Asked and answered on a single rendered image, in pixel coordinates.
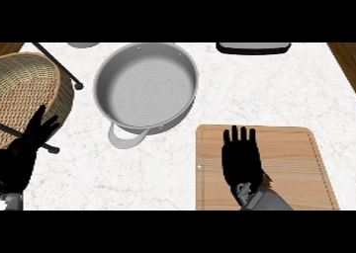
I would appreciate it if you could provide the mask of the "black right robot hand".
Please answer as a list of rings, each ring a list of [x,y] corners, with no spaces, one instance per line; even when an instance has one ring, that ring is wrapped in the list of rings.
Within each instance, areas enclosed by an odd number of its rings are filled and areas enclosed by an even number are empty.
[[[253,128],[234,126],[224,132],[222,169],[232,194],[247,183],[255,194],[264,182],[264,168]]]

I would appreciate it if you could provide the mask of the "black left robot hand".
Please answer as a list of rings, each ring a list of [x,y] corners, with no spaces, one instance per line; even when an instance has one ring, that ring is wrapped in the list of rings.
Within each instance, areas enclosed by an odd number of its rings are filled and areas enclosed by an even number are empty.
[[[30,184],[37,152],[60,127],[58,116],[42,123],[46,106],[40,106],[23,136],[0,149],[0,196],[21,194]]]

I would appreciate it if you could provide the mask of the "orange-brown sweet potato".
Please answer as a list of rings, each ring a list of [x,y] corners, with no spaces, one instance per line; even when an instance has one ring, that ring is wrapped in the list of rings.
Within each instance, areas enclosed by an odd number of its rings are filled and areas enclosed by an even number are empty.
[[[274,180],[272,180],[271,176],[268,175],[266,172],[264,172],[264,182],[262,182],[262,185],[261,185],[261,186],[262,186],[264,188],[272,189],[272,182],[274,182]]]

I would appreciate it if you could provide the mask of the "wooden cutting board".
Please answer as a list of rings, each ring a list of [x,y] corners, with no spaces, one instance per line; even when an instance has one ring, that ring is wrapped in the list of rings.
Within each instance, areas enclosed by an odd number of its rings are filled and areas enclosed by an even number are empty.
[[[264,170],[272,189],[296,211],[339,211],[312,131],[298,126],[247,126],[258,132]],[[238,210],[222,172],[227,125],[201,125],[196,132],[196,208]]]

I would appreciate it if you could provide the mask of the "grey metal pot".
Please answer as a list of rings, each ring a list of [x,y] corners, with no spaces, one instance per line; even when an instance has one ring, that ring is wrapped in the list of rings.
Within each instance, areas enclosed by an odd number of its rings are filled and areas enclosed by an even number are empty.
[[[172,42],[133,42],[105,59],[94,83],[94,99],[114,127],[136,134],[108,135],[120,149],[170,130],[191,110],[198,88],[193,57]]]

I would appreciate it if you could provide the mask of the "wicker basket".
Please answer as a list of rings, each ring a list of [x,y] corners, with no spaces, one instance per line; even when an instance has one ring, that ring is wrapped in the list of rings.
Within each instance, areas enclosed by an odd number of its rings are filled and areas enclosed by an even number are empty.
[[[58,116],[64,125],[74,100],[70,77],[49,58],[33,52],[0,56],[0,124],[24,132],[40,106],[43,122]]]

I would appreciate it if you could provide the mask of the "black and grey appliance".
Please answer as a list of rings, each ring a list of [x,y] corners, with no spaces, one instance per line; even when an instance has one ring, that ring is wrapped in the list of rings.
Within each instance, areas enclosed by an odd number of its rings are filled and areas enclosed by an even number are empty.
[[[266,55],[286,53],[290,42],[219,42],[216,48],[222,53],[240,55]]]

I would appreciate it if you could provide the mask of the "brown wooden panel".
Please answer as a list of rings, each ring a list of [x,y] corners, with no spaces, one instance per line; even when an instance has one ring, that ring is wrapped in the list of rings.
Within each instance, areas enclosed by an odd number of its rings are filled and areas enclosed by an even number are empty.
[[[356,94],[356,42],[330,42],[327,45]]]
[[[23,42],[0,42],[0,56],[18,52],[23,46]]]

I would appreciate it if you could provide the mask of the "grey round object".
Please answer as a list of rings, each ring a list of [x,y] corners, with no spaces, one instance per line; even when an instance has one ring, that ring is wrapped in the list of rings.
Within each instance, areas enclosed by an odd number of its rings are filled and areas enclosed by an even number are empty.
[[[68,42],[68,45],[74,48],[91,48],[99,45],[99,42]]]

